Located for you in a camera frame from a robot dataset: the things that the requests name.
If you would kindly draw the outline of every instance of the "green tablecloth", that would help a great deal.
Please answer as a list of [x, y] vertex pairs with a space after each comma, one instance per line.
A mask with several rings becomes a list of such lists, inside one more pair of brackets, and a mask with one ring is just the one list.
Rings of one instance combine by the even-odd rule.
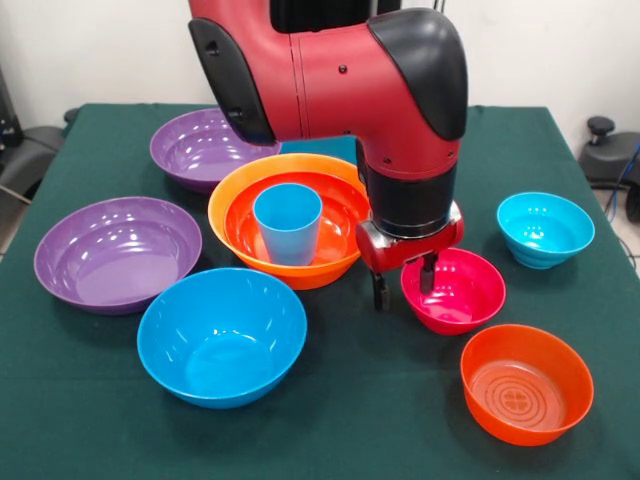
[[[458, 371], [470, 335], [427, 331], [402, 298], [398, 272], [389, 275], [392, 311], [375, 313], [362, 262], [300, 293], [307, 344], [261, 401], [207, 411], [164, 392], [138, 361], [140, 316], [100, 317], [55, 300], [32, 258], [73, 210], [149, 195], [198, 220], [199, 268], [238, 264], [207, 226], [207, 199], [174, 185], [149, 157], [153, 132], [193, 108], [83, 108], [0, 264], [1, 478], [640, 478], [638, 280], [545, 109], [472, 108], [456, 198], [462, 246], [498, 266], [508, 285], [491, 324], [544, 328], [591, 368], [595, 404], [571, 433], [534, 449], [486, 434], [467, 411]], [[516, 264], [495, 209], [522, 190], [583, 206], [596, 224], [591, 247], [551, 271]]]

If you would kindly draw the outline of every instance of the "purple bowl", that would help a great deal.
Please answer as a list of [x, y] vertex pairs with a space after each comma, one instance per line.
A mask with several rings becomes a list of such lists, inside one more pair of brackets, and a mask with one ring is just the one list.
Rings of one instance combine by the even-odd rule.
[[196, 264], [202, 235], [172, 203], [147, 197], [105, 200], [60, 220], [40, 241], [36, 277], [49, 293], [89, 312], [144, 308]]
[[257, 146], [241, 140], [219, 108], [185, 113], [151, 138], [151, 158], [190, 190], [210, 194], [236, 168], [280, 153], [280, 144]]

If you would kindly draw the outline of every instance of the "cup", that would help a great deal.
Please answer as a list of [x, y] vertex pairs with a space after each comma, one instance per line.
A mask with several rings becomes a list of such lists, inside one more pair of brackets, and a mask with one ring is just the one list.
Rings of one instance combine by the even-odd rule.
[[309, 265], [318, 244], [322, 199], [299, 183], [281, 183], [260, 193], [253, 204], [271, 263]]

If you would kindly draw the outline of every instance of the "blue bowl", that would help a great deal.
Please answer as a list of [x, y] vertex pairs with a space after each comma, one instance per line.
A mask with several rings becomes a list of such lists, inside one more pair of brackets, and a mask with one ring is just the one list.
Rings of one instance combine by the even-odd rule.
[[246, 268], [191, 275], [160, 294], [138, 329], [153, 379], [186, 402], [234, 408], [271, 391], [300, 355], [307, 317], [280, 280]]
[[555, 267], [585, 249], [595, 227], [587, 213], [549, 193], [513, 195], [498, 207], [498, 224], [515, 259], [529, 268]]

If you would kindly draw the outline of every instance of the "white wall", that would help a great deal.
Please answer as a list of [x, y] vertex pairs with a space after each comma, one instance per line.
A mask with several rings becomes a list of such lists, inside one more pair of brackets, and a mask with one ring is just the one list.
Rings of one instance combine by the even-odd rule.
[[[574, 152], [592, 114], [640, 130], [640, 0], [449, 0], [446, 13], [471, 103], [547, 105]], [[188, 20], [187, 0], [0, 0], [0, 65], [22, 122], [61, 124], [85, 102], [213, 102]]]

